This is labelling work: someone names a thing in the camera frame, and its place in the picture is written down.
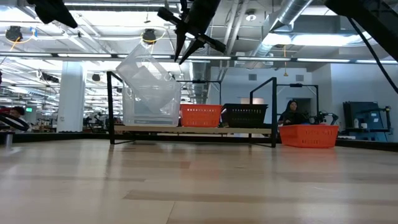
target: black metal frame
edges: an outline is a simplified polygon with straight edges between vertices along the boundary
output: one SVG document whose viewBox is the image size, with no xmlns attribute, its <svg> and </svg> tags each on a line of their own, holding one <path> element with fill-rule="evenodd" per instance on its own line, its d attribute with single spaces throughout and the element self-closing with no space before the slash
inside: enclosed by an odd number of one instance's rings
<svg viewBox="0 0 398 224">
<path fill-rule="evenodd" d="M 269 143 L 269 138 L 252 138 L 251 134 L 249 138 L 231 138 L 231 137 L 201 137 L 201 136 L 161 136 L 161 135 L 140 135 L 134 133 L 133 135 L 121 135 L 114 133 L 114 113 L 113 113 L 113 94 L 112 94 L 112 77 L 120 81 L 121 83 L 123 80 L 118 77 L 113 72 L 106 72 L 106 81 L 107 81 L 107 89 L 108 89 L 108 111 L 109 111 L 109 141 L 111 145 L 115 144 L 122 144 L 127 142 L 134 142 L 136 140 L 149 140 L 149 141 L 196 141 L 196 142 L 239 142 L 239 143 Z M 220 86 L 220 104 L 222 102 L 221 98 L 221 81 L 201 81 L 201 80 L 194 80 L 194 81 L 178 81 L 178 82 L 190 82 L 190 83 L 218 83 Z M 128 140 L 123 142 L 115 142 L 116 139 L 120 140 Z M 276 146 L 276 137 L 273 140 L 273 147 Z"/>
<path fill-rule="evenodd" d="M 289 87 L 292 87 L 292 88 L 302 88 L 302 87 L 305 87 L 305 86 L 307 86 L 307 87 L 310 87 L 310 86 L 312 86 L 312 87 L 315 87 L 315 89 L 316 89 L 316 97 L 317 97 L 317 114 L 319 113 L 319 86 L 318 85 L 304 85 L 304 84 L 301 84 L 301 83 L 296 83 L 296 84 L 276 84 L 276 86 L 289 86 Z"/>
<path fill-rule="evenodd" d="M 272 77 L 265 81 L 263 84 L 259 85 L 257 88 L 250 92 L 250 104 L 253 104 L 253 94 L 258 89 L 262 88 L 266 84 L 272 82 L 272 121 L 271 121 L 271 147 L 276 147 L 277 133 L 278 133 L 278 120 L 277 120 L 277 79 Z"/>
<path fill-rule="evenodd" d="M 117 76 L 113 72 L 106 72 L 106 87 L 108 89 L 108 111 L 109 111 L 109 127 L 108 127 L 108 132 L 109 132 L 109 141 L 111 142 L 112 145 L 115 144 L 123 144 L 127 142 L 134 142 L 136 140 L 128 140 L 128 141 L 123 141 L 123 142 L 115 142 L 115 137 L 114 137 L 114 116 L 113 116 L 113 94 L 112 94 L 112 77 L 117 79 L 119 82 L 123 83 L 123 80 Z"/>
</svg>

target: orange basket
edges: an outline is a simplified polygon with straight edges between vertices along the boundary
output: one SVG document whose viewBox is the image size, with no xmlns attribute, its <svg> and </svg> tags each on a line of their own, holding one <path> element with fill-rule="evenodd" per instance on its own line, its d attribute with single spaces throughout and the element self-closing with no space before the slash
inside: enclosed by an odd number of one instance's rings
<svg viewBox="0 0 398 224">
<path fill-rule="evenodd" d="M 216 128 L 221 108 L 221 105 L 181 105 L 181 124 L 183 127 Z"/>
<path fill-rule="evenodd" d="M 330 148 L 336 144 L 338 126 L 290 125 L 279 127 L 279 132 L 286 146 Z"/>
</svg>

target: shelf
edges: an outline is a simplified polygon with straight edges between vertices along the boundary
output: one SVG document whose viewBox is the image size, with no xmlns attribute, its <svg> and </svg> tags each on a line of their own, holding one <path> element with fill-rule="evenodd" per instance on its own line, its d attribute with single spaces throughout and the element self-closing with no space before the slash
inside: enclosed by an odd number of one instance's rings
<svg viewBox="0 0 398 224">
<path fill-rule="evenodd" d="M 154 133 L 207 133 L 207 134 L 271 134 L 271 129 L 260 128 L 189 128 L 189 127 L 151 127 L 115 125 L 115 131 L 140 131 Z"/>
</svg>

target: fluorescent light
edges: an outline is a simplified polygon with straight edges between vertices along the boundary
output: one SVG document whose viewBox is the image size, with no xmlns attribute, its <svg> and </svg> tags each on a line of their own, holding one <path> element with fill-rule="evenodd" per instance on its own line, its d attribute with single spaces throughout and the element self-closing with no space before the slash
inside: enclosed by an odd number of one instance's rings
<svg viewBox="0 0 398 224">
<path fill-rule="evenodd" d="M 13 91 L 14 93 L 28 94 L 28 91 L 23 89 L 23 88 L 19 88 L 19 87 L 16 87 L 16 86 L 9 86 L 8 88 L 11 91 Z"/>
<path fill-rule="evenodd" d="M 66 6 L 117 6 L 117 7 L 131 7 L 131 6 L 136 6 L 136 7 L 164 7 L 164 4 L 144 4 L 144 3 L 120 3 L 120 2 L 96 2 L 96 3 L 91 3 L 91 2 L 65 2 L 64 3 Z M 170 4 L 170 8 L 177 8 L 177 5 Z"/>
<path fill-rule="evenodd" d="M 58 105 L 58 103 L 53 103 L 53 102 L 49 102 L 49 101 L 46 101 L 45 104 L 50 104 L 50 105 L 55 105 L 55 106 Z"/>
<path fill-rule="evenodd" d="M 341 47 L 350 42 L 349 37 L 330 34 L 301 34 L 293 38 L 292 44 L 306 46 Z"/>
<path fill-rule="evenodd" d="M 3 82 L 8 82 L 8 83 L 12 83 L 12 84 L 16 84 L 16 82 L 9 80 L 8 78 L 2 78 Z"/>
<path fill-rule="evenodd" d="M 274 58 L 274 57 L 238 57 L 237 60 L 243 61 L 261 61 L 261 62 L 289 62 L 291 58 Z"/>
<path fill-rule="evenodd" d="M 292 43 L 292 38 L 289 35 L 284 34 L 268 34 L 264 40 L 262 40 L 262 44 L 264 45 L 289 45 Z"/>
<path fill-rule="evenodd" d="M 52 54 L 47 53 L 23 53 L 23 52 L 0 52 L 0 56 L 10 57 L 51 57 Z"/>
<path fill-rule="evenodd" d="M 227 56 L 202 56 L 202 55 L 197 55 L 197 56 L 189 56 L 188 59 L 190 60 L 231 60 L 231 57 Z"/>
<path fill-rule="evenodd" d="M 298 62 L 348 63 L 349 59 L 298 58 Z"/>
<path fill-rule="evenodd" d="M 171 59 L 170 55 L 152 55 L 154 59 Z"/>
<path fill-rule="evenodd" d="M 110 54 L 58 54 L 59 57 L 112 57 Z"/>
<path fill-rule="evenodd" d="M 394 60 L 381 60 L 380 62 L 385 65 L 395 65 L 398 63 Z M 355 61 L 355 63 L 376 64 L 377 62 L 375 60 L 357 60 L 357 61 Z"/>
</svg>

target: white pillar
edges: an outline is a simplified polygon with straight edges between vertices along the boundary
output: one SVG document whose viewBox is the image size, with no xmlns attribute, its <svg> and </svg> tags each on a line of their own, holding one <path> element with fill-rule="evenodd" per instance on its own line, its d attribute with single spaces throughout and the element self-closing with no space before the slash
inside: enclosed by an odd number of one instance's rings
<svg viewBox="0 0 398 224">
<path fill-rule="evenodd" d="M 63 62 L 57 132 L 83 130 L 86 76 L 82 62 Z"/>
</svg>

